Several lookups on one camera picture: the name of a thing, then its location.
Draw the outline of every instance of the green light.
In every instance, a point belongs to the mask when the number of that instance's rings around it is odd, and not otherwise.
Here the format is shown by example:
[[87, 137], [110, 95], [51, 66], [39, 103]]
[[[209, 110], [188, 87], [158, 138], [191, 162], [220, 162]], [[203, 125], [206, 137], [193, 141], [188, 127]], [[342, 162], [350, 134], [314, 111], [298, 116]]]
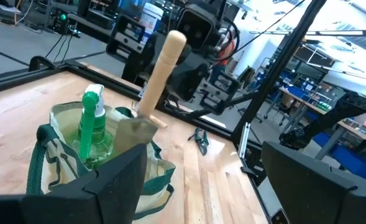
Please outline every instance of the green light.
[[61, 19], [62, 21], [65, 21], [65, 20], [66, 20], [66, 15], [65, 15], [65, 14], [61, 14], [61, 15], [60, 15], [60, 19]]

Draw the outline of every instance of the green spray bottle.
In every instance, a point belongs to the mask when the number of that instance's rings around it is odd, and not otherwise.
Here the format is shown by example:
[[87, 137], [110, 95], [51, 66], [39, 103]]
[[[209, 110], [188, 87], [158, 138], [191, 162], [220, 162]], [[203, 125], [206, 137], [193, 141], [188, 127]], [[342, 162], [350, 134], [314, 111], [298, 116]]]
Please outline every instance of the green spray bottle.
[[72, 142], [73, 148], [89, 169], [95, 169], [112, 152], [112, 135], [106, 130], [104, 86], [90, 84], [82, 97], [82, 116]]

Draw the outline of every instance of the concrete floor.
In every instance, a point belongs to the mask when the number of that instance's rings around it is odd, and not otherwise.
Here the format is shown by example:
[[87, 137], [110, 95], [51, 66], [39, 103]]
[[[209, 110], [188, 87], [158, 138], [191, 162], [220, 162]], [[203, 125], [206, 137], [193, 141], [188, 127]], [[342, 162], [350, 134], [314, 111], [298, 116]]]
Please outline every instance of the concrete floor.
[[[29, 60], [35, 55], [46, 55], [59, 37], [60, 36], [58, 34], [49, 34], [47, 32], [43, 32], [43, 34], [36, 34], [29, 30], [25, 30], [23, 27], [0, 25], [0, 52], [6, 55], [10, 55], [11, 57], [18, 58], [25, 63], [29, 63]], [[66, 58], [73, 58], [86, 54], [101, 52], [105, 50], [105, 47], [106, 44], [82, 34], [80, 39], [72, 39], [70, 49], [66, 55]], [[50, 54], [49, 58], [51, 60], [54, 59], [55, 55], [58, 52], [58, 49], [59, 47], [56, 47], [56, 49]], [[65, 49], [66, 44], [64, 46], [64, 49], [61, 51], [61, 56], [58, 57], [57, 61], [62, 59], [62, 55], [64, 54]], [[94, 66], [97, 66], [105, 71], [116, 74], [118, 76], [122, 74], [124, 67], [123, 63], [106, 54], [86, 58], [81, 61], [88, 62]], [[10, 72], [22, 68], [27, 67], [15, 61], [9, 60], [3, 56], [0, 56], [0, 73]], [[247, 107], [248, 104], [249, 102], [241, 103], [237, 105], [237, 107]], [[187, 106], [189, 106], [193, 110], [200, 108], [200, 106], [197, 104], [190, 104]], [[259, 112], [264, 114], [268, 106], [268, 103], [264, 103]], [[224, 123], [230, 130], [233, 130], [240, 120], [240, 114], [235, 108], [231, 110], [225, 110], [225, 112], [220, 116], [216, 116], [213, 114], [209, 116]], [[281, 114], [276, 114], [276, 111], [272, 110], [268, 117], [269, 118], [267, 120], [264, 120], [264, 122], [261, 124], [257, 119], [252, 122], [251, 127], [253, 131], [251, 131], [250, 134], [251, 139], [255, 139], [255, 136], [253, 135], [254, 132], [260, 142], [278, 142], [278, 137], [283, 129], [283, 126], [279, 127], [278, 125], [281, 120]], [[321, 148], [312, 141], [309, 146], [304, 149], [303, 153], [314, 157], [320, 149]], [[338, 163], [330, 157], [326, 157], [324, 161], [333, 166], [339, 166]], [[269, 214], [274, 214], [279, 208], [281, 208], [281, 205], [279, 204], [277, 196], [275, 195], [268, 179], [266, 179], [261, 184], [259, 189], [260, 194], [266, 203]]]

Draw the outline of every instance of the bottle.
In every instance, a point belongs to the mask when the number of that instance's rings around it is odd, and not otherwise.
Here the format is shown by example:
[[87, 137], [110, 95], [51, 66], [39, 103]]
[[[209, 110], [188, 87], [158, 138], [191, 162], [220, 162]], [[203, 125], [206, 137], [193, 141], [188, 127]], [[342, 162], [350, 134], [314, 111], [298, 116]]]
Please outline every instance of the bottle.
[[89, 169], [107, 161], [112, 152], [112, 135], [106, 130], [106, 112], [103, 100], [104, 86], [90, 84], [82, 97], [82, 115], [78, 129], [67, 144], [78, 152]]

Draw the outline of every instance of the workbench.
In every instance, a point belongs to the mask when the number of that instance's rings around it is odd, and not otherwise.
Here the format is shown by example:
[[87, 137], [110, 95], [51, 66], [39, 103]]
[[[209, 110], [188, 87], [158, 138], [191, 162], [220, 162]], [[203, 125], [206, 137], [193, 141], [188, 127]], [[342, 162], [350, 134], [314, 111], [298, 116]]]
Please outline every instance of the workbench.
[[[307, 112], [308, 109], [312, 109], [313, 111], [315, 111], [321, 115], [324, 115], [327, 113], [326, 111], [318, 108], [315, 105], [312, 105], [311, 103], [308, 103], [307, 101], [290, 93], [287, 89], [282, 88], [282, 87], [279, 88], [278, 96], [275, 98], [273, 103], [270, 105], [269, 110], [271, 110], [271, 108], [275, 105], [275, 103], [277, 102], [277, 98], [280, 96], [280, 94], [289, 95], [300, 103], [300, 106], [295, 111], [294, 115], [291, 117], [288, 124], [284, 127], [284, 129], [282, 131], [283, 133], [296, 128], [297, 124], [302, 119], [302, 117], [304, 116], [304, 114]], [[339, 121], [338, 125], [339, 125], [339, 128], [334, 132], [334, 134], [331, 136], [330, 140], [328, 140], [328, 142], [325, 144], [325, 146], [323, 146], [323, 148], [317, 153], [317, 155], [315, 156], [316, 159], [321, 160], [324, 156], [326, 156], [328, 154], [328, 152], [333, 148], [333, 146], [335, 146], [338, 143], [339, 139], [341, 137], [343, 137], [343, 135], [347, 131], [353, 133], [354, 135], [356, 135], [358, 138], [360, 138], [362, 140], [366, 140], [366, 135], [362, 134], [355, 128], [345, 124], [343, 121]]]
[[[37, 128], [48, 123], [53, 105], [80, 101], [90, 83], [61, 72], [0, 91], [0, 194], [25, 193]], [[104, 102], [131, 108], [134, 100], [106, 88]], [[153, 140], [163, 149], [162, 157], [176, 165], [175, 192], [162, 211], [134, 223], [268, 223], [232, 142], [209, 133], [208, 153], [202, 156], [196, 143], [187, 141], [195, 126], [160, 111], [154, 116], [168, 124]]]

